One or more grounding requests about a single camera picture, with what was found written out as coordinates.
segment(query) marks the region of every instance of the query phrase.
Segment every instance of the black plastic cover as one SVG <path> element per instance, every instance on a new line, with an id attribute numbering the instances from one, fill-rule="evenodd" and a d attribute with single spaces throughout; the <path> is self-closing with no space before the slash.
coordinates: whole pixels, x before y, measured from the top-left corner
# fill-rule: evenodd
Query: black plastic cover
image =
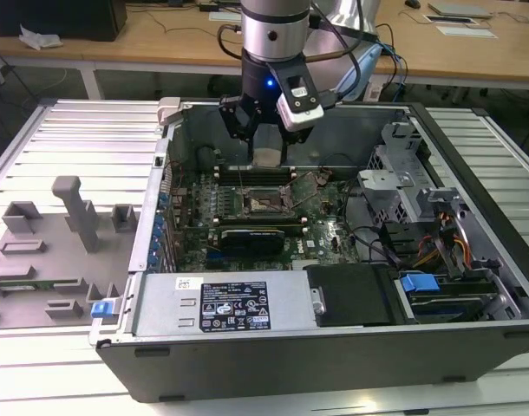
<path id="1" fill-rule="evenodd" d="M 319 327 L 383 326 L 407 323 L 393 279 L 383 264 L 332 264 L 307 268 L 312 289 L 320 289 L 326 312 Z"/>

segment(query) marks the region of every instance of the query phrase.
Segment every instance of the metal bracket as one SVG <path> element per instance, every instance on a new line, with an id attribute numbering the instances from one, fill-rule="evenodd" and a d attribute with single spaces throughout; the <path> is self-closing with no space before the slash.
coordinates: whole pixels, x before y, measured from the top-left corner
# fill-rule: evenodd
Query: metal bracket
<path id="1" fill-rule="evenodd" d="M 451 204 L 460 195 L 455 188 L 425 188 L 417 194 L 417 204 L 421 209 L 420 217 L 433 217 L 437 211 L 451 211 Z"/>

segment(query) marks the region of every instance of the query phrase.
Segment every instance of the power supply label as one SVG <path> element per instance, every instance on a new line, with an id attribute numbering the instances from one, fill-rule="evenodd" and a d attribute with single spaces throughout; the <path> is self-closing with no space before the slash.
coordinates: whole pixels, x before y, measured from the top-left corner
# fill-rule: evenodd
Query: power supply label
<path id="1" fill-rule="evenodd" d="M 271 328 L 266 282 L 203 283 L 200 305 L 203 332 Z"/>

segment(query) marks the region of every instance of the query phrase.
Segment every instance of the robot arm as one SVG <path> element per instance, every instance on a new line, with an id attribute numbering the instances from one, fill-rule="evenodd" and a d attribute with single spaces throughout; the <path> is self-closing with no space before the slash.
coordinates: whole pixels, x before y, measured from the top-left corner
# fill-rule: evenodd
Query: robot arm
<path id="1" fill-rule="evenodd" d="M 330 31 L 333 25 L 338 32 L 334 37 L 336 41 L 313 36 L 308 43 L 310 3 L 310 0 L 241 2 L 242 94 L 224 98 L 220 113 L 229 134 L 247 143 L 249 159 L 252 159 L 252 139 L 259 124 L 278 126 L 283 139 L 281 162 L 284 162 L 287 146 L 305 142 L 317 120 L 323 117 L 324 109 L 334 107 L 363 81 L 360 64 L 354 56 L 349 60 L 347 55 L 362 53 L 357 46 L 365 37 L 367 42 L 376 40 L 374 16 L 379 0 L 365 0 L 363 4 L 362 0 L 338 0 L 328 21 L 323 20 L 316 31 L 328 30 L 324 33 L 334 36 Z M 351 46 L 342 47 L 342 41 Z M 304 54 L 306 44 L 309 50 L 320 53 Z M 347 65 L 338 65 L 332 59 L 342 59 L 344 64 L 353 63 L 355 67 L 353 81 L 343 83 L 343 94 L 332 90 L 339 87 L 336 84 L 324 87 L 324 79 L 329 78 L 323 74 L 326 65 L 334 72 L 347 69 Z M 238 108 L 247 114 L 246 124 L 238 120 Z"/>

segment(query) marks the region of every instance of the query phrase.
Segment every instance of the blue latch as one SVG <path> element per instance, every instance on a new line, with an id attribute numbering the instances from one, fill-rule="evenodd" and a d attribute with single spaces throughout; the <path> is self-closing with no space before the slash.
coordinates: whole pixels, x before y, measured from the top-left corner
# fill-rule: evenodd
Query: blue latch
<path id="1" fill-rule="evenodd" d="M 113 301 L 99 301 L 93 304 L 91 308 L 92 318 L 109 318 L 112 316 L 112 309 L 114 308 Z"/>
<path id="2" fill-rule="evenodd" d="M 434 275 L 428 273 L 408 274 L 400 279 L 406 292 L 438 292 L 440 286 Z"/>

